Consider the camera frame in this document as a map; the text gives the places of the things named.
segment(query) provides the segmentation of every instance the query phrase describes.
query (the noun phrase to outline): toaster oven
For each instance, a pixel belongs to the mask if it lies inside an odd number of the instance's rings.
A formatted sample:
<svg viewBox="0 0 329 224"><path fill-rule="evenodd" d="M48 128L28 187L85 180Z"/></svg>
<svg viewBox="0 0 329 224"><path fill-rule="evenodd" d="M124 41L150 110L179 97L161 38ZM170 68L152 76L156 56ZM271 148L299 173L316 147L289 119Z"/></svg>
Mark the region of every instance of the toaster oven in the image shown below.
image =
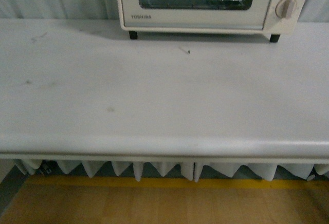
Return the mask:
<svg viewBox="0 0 329 224"><path fill-rule="evenodd" d="M305 0L118 0L120 25L138 31L271 34L292 33Z"/></svg>

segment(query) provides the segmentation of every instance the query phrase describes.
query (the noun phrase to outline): white tabletop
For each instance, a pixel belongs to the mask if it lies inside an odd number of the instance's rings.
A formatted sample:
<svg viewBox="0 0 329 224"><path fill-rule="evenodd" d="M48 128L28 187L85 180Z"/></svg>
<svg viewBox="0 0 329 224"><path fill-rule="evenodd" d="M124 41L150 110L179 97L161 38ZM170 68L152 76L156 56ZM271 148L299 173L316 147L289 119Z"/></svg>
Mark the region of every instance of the white tabletop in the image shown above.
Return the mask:
<svg viewBox="0 0 329 224"><path fill-rule="evenodd" d="M0 154L329 161L329 24L270 44L0 20Z"/></svg>

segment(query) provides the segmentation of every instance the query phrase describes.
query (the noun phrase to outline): toshiba logo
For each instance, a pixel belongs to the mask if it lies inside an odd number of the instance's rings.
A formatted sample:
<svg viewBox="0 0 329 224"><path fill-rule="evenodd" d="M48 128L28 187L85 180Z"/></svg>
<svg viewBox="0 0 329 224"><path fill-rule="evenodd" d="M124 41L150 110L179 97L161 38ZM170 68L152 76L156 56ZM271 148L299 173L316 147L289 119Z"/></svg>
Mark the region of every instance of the toshiba logo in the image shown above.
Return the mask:
<svg viewBox="0 0 329 224"><path fill-rule="evenodd" d="M141 19L151 19L151 15L132 15L132 19L141 20Z"/></svg>

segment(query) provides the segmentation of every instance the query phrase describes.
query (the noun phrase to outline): oven knob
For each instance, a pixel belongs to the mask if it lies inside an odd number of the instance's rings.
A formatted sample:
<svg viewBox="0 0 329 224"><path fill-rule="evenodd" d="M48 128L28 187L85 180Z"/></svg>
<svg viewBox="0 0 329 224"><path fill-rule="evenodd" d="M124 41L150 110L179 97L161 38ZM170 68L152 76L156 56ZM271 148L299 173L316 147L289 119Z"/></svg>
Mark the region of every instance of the oven knob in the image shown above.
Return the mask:
<svg viewBox="0 0 329 224"><path fill-rule="evenodd" d="M296 0L280 0L276 7L277 16L288 20L295 11L296 5Z"/></svg>

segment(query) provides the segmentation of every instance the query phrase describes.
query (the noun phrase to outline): oven door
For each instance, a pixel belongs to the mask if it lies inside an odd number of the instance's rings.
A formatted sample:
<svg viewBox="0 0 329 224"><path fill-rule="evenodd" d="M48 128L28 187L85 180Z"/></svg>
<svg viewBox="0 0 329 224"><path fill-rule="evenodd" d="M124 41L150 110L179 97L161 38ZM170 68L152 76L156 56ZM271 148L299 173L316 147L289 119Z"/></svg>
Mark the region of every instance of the oven door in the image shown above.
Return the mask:
<svg viewBox="0 0 329 224"><path fill-rule="evenodd" d="M270 0L121 0L127 27L262 30Z"/></svg>

